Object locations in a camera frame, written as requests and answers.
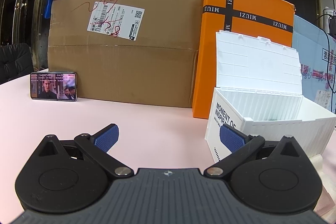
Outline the white plastic storage box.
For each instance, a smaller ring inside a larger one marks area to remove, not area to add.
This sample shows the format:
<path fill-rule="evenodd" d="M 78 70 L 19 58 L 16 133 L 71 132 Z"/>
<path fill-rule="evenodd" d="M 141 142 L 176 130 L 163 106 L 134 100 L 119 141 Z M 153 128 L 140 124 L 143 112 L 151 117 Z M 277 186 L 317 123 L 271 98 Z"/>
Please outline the white plastic storage box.
<path fill-rule="evenodd" d="M 309 157 L 324 152 L 334 128 L 335 115 L 307 99 L 302 94 L 302 74 L 299 54 L 291 47 L 282 46 L 272 51 L 275 61 L 270 67 L 277 80 L 290 76 L 298 81 L 300 94 L 274 92 L 229 92 L 217 89 L 213 93 L 205 139 L 212 157 L 219 161 L 231 152 L 220 140 L 219 130 L 224 124 L 246 135 L 261 135 L 266 140 L 280 140 L 284 135 L 296 138 Z"/>

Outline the brown cardboard box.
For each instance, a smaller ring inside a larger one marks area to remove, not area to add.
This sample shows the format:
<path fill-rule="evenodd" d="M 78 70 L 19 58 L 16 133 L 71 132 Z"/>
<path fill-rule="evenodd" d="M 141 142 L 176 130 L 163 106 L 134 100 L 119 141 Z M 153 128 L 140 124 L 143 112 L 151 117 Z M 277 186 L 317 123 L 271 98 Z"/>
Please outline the brown cardboard box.
<path fill-rule="evenodd" d="M 191 107 L 203 0 L 53 0 L 51 71 L 79 97 Z"/>

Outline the black leather chair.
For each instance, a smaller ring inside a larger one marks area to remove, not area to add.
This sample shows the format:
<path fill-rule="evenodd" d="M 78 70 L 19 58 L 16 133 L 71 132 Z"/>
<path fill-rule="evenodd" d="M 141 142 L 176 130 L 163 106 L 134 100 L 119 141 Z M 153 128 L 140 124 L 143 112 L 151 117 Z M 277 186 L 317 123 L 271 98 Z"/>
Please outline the black leather chair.
<path fill-rule="evenodd" d="M 27 44 L 1 46 L 0 84 L 34 72 L 30 48 Z"/>

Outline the light blue cardboard box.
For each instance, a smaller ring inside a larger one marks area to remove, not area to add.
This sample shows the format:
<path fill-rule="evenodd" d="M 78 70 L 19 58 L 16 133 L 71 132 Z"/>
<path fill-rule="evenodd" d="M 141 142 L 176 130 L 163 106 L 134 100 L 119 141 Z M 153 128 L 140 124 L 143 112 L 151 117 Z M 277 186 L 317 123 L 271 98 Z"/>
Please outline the light blue cardboard box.
<path fill-rule="evenodd" d="M 295 15 L 292 47 L 301 63 L 302 94 L 335 112 L 335 39 Z"/>

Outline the orange MIUZI box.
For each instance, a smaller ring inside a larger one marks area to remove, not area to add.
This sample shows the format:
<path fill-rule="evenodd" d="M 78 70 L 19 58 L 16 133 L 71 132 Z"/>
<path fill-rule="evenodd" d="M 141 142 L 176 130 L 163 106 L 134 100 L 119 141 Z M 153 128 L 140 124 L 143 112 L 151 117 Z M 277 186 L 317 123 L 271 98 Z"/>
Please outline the orange MIUZI box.
<path fill-rule="evenodd" d="M 193 116 L 207 119 L 213 93 L 300 94 L 298 81 L 272 76 L 272 51 L 291 47 L 295 5 L 284 0 L 203 0 Z"/>

